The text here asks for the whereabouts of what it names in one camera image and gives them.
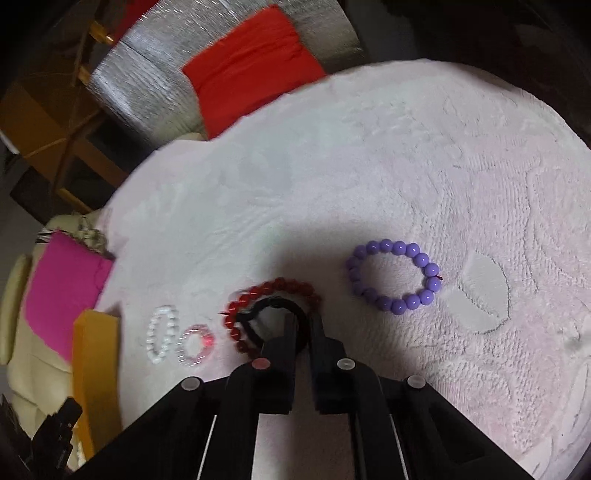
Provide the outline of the orange cardboard tray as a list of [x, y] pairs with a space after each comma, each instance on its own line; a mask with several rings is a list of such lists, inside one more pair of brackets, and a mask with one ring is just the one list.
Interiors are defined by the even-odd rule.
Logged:
[[76, 435], [92, 458], [122, 431], [118, 402], [119, 319], [95, 310], [73, 325], [73, 396], [81, 406]]

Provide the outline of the cream leather sofa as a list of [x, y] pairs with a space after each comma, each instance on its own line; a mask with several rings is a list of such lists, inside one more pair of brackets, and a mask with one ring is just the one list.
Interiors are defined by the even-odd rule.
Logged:
[[29, 437], [73, 395], [70, 364], [32, 332], [25, 318], [25, 297], [45, 248], [37, 243], [20, 255], [1, 290], [1, 364], [7, 368], [9, 403]]

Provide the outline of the pink white embossed blanket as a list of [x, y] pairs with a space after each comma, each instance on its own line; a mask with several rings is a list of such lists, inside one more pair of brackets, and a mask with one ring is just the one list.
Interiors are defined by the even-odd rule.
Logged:
[[389, 378], [423, 376], [538, 479], [590, 443], [590, 152], [545, 103], [481, 71], [392, 62], [283, 96], [211, 141], [154, 152], [102, 212], [130, 424], [188, 373], [146, 354], [153, 310], [205, 324], [277, 277]]

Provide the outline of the patterned fabric pouch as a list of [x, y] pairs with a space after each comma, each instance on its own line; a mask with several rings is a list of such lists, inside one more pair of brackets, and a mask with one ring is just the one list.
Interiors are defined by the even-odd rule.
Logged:
[[76, 226], [69, 235], [95, 253], [106, 255], [107, 239], [104, 233], [97, 228], [99, 216], [98, 212], [78, 216]]

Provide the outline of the red cushion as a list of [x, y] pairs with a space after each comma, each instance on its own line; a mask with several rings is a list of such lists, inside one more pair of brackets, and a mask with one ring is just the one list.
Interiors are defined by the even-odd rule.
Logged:
[[182, 67], [207, 137], [327, 74], [279, 6], [259, 10]]

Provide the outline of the wooden cabinet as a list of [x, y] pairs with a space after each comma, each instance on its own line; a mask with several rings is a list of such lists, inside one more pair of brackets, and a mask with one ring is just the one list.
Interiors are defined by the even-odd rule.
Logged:
[[11, 194], [36, 217], [97, 210], [134, 168], [132, 139], [88, 89], [112, 43], [95, 13], [70, 11], [25, 51], [1, 98], [1, 132], [27, 168]]

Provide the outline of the silver foil insulation sheet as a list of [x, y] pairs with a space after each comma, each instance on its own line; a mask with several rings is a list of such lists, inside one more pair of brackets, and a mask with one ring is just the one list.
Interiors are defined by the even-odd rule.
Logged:
[[[190, 132], [204, 134], [197, 95], [182, 67], [265, 1], [159, 1], [93, 70], [88, 89], [103, 109], [143, 143], [159, 148]], [[280, 1], [301, 41], [325, 71], [365, 62], [362, 44], [338, 2]]]

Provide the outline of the magenta cushion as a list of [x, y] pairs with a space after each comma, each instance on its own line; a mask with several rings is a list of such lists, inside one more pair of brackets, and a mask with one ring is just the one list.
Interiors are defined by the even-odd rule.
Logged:
[[32, 332], [66, 362], [73, 349], [73, 326], [92, 310], [114, 261], [55, 231], [43, 251], [25, 299], [25, 319]]

